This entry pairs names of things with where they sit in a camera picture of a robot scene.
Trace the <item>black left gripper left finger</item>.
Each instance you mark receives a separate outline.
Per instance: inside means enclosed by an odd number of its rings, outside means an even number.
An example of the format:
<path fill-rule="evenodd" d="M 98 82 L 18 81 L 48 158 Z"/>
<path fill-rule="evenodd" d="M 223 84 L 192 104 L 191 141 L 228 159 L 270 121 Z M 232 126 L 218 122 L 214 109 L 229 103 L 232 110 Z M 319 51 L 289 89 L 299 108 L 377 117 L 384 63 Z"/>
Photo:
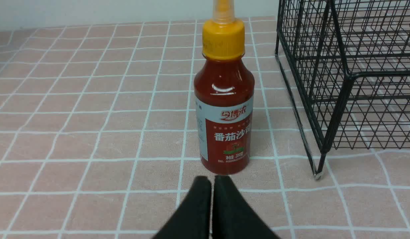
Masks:
<path fill-rule="evenodd" d="M 197 176 L 174 214 L 154 239 L 208 239 L 210 227 L 211 182 Z"/>

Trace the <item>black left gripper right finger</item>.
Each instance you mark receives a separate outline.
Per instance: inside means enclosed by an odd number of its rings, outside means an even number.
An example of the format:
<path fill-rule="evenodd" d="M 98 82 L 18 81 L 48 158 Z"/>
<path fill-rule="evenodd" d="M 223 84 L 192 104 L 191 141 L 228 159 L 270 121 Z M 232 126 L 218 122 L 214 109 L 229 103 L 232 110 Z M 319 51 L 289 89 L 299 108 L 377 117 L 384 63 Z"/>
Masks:
<path fill-rule="evenodd" d="M 279 239 L 249 206 L 229 176 L 214 177 L 213 239 Z"/>

